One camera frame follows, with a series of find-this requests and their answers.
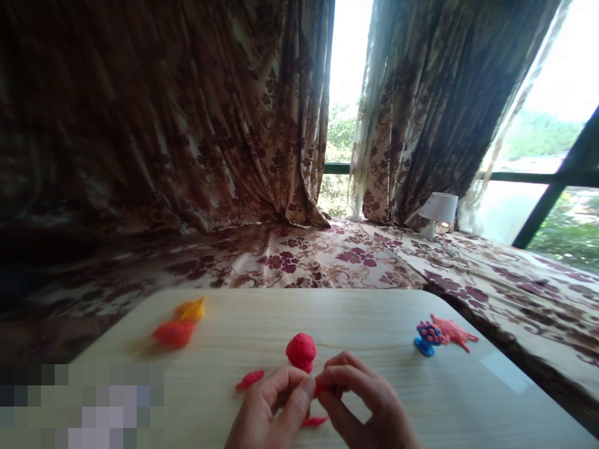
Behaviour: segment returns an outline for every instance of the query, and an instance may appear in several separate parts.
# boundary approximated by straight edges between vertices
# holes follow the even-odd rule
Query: green window frame
[[[325,175],[349,175],[348,163],[325,163]],[[512,246],[526,249],[566,187],[599,188],[599,107],[586,123],[561,167],[552,174],[494,171],[492,181],[547,184]]]

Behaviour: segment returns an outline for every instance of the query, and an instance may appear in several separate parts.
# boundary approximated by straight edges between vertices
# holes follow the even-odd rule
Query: lamp shade
[[[457,196],[448,193],[433,192],[419,215],[435,221],[453,222],[457,209]]]

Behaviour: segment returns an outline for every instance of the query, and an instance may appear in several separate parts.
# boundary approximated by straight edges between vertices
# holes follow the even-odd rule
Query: tree
[[[564,122],[533,110],[521,110],[505,139],[511,159],[567,153],[584,127],[584,122]]]
[[[348,105],[331,108],[326,134],[327,162],[350,162],[355,129],[356,117],[351,114]],[[318,206],[334,217],[348,215],[348,187],[349,175],[324,175]]]
[[[599,196],[587,200],[585,210],[594,210],[594,217],[578,220],[572,213],[572,194],[565,192],[527,249],[599,274],[598,206]]]

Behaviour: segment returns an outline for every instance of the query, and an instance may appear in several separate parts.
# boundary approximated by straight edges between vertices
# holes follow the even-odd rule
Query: white lamp
[[[418,215],[430,219],[429,224],[420,231],[422,238],[435,238],[435,221],[453,222],[457,209],[457,196],[448,193],[433,192]]]

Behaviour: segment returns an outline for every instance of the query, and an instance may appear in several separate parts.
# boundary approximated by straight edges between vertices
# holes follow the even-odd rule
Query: white wooden table
[[[191,344],[162,352],[147,338],[182,302],[206,295],[206,316]],[[221,448],[243,400],[235,384],[250,371],[287,364],[298,332],[314,338],[313,374],[348,349],[397,390],[428,448],[590,448],[586,430],[490,342],[455,344],[423,357],[413,344],[429,314],[480,335],[442,299],[422,291],[359,289],[216,289],[165,291],[144,301],[69,367],[69,383],[154,384],[163,406],[137,445]],[[344,401],[362,419],[366,407]],[[324,415],[318,401],[313,415]],[[330,423],[300,432],[297,447],[345,447]]]

